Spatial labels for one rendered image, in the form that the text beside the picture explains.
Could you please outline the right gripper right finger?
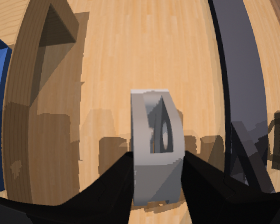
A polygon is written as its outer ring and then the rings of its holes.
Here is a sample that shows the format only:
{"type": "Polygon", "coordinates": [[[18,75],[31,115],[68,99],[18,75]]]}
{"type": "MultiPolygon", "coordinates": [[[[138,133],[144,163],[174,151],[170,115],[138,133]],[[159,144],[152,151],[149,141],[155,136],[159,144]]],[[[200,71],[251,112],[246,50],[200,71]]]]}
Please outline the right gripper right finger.
{"type": "Polygon", "coordinates": [[[280,224],[280,192],[259,191],[187,150],[181,185],[192,224],[280,224]]]}

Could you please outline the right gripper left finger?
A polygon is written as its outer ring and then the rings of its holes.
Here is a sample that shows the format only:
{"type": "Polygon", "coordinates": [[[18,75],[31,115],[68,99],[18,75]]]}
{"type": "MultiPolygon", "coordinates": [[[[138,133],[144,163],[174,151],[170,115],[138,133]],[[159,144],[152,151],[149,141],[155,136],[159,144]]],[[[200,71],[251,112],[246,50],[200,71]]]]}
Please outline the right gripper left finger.
{"type": "Polygon", "coordinates": [[[86,189],[50,206],[0,197],[0,224],[128,224],[134,194],[134,155],[126,152],[86,189]]]}

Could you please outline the blue open tray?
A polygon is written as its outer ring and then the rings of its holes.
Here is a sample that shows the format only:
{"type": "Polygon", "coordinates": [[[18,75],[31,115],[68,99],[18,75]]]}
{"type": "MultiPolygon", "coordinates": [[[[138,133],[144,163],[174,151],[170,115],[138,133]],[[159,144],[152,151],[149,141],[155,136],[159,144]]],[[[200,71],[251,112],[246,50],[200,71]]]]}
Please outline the blue open tray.
{"type": "Polygon", "coordinates": [[[1,126],[5,84],[12,49],[0,39],[0,186],[4,184],[1,153],[1,126]]]}

